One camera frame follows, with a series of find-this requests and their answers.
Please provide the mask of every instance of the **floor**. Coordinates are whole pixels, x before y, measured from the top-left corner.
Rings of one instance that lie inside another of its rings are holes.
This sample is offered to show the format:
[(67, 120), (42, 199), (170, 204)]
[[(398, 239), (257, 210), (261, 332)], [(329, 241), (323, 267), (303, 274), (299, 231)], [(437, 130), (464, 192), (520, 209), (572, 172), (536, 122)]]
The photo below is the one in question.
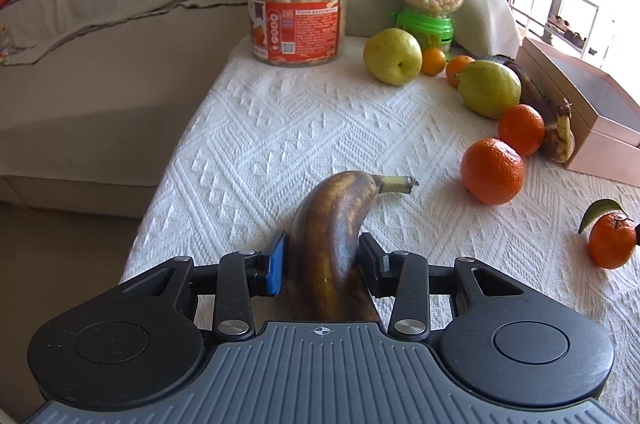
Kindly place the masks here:
[(0, 408), (16, 421), (42, 403), (26, 359), (31, 335), (118, 283), (139, 223), (0, 204)]

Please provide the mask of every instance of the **small orange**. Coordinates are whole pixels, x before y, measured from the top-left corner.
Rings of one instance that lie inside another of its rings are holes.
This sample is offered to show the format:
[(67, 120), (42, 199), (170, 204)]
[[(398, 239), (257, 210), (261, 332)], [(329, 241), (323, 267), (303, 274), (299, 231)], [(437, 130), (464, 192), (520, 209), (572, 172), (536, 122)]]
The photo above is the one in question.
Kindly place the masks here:
[(587, 250), (597, 266), (604, 269), (622, 267), (638, 244), (638, 236), (631, 219), (617, 211), (601, 216), (589, 235)]
[(475, 59), (471, 56), (456, 56), (447, 63), (447, 81), (451, 86), (457, 88), (460, 84), (458, 74), (465, 69), (469, 63), (473, 63)]
[(524, 162), (501, 140), (486, 138), (473, 143), (460, 163), (466, 188), (490, 206), (506, 204), (522, 189)]
[(545, 121), (527, 104), (507, 108), (498, 121), (498, 138), (511, 146), (518, 155), (533, 155), (545, 138)]
[(422, 52), (422, 68), (420, 69), (423, 74), (437, 76), (446, 66), (447, 57), (442, 50), (436, 47), (424, 49), (424, 52)]

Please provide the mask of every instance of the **textured tablecloth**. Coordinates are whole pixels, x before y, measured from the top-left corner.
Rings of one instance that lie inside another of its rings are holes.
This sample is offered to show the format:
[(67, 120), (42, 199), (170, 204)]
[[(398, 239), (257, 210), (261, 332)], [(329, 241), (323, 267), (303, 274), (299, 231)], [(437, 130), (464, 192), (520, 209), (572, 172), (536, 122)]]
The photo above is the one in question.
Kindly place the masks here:
[[(177, 254), (196, 264), (227, 252), (261, 249), (289, 227), (303, 197), (327, 176), (350, 169), (412, 175), (411, 195), (381, 195), (364, 222), (387, 251), (404, 248), (429, 263), (475, 256), (599, 322), (615, 365), (601, 401), (623, 422), (640, 422), (640, 258), (599, 269), (577, 227), (598, 198), (615, 198), (640, 216), (640, 188), (526, 159), (523, 190), (487, 207), (458, 173), (476, 140), (496, 123), (466, 109), (446, 80), (420, 75), (402, 88), (377, 82), (362, 64), (364, 40), (348, 38), (336, 62), (277, 68), (251, 56), (247, 39), (184, 133), (144, 218), (124, 273), (135, 276)], [(387, 319), (392, 299), (377, 301)], [(449, 320), (448, 301), (432, 296), (432, 328)], [(197, 322), (210, 328), (212, 300)], [(254, 298), (259, 324), (282, 308)]]

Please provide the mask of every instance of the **yellow-green fruit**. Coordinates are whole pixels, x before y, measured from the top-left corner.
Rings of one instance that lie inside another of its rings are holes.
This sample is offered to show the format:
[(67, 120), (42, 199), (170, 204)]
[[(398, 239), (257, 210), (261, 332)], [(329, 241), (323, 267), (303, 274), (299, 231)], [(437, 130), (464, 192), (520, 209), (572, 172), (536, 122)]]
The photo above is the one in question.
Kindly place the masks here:
[(513, 70), (499, 63), (474, 61), (458, 79), (462, 100), (476, 114), (500, 119), (507, 108), (520, 102), (520, 80)]
[(369, 72), (383, 83), (395, 86), (415, 79), (422, 66), (422, 50), (416, 39), (395, 28), (369, 38), (362, 58)]

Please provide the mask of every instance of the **cardboard box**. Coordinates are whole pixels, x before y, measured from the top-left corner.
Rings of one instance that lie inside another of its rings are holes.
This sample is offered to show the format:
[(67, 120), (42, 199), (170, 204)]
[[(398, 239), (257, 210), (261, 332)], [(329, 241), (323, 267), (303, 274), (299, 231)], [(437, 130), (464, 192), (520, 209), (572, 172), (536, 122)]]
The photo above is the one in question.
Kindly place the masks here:
[(640, 106), (609, 75), (546, 43), (524, 39), (516, 62), (557, 105), (573, 104), (572, 171), (640, 186)]

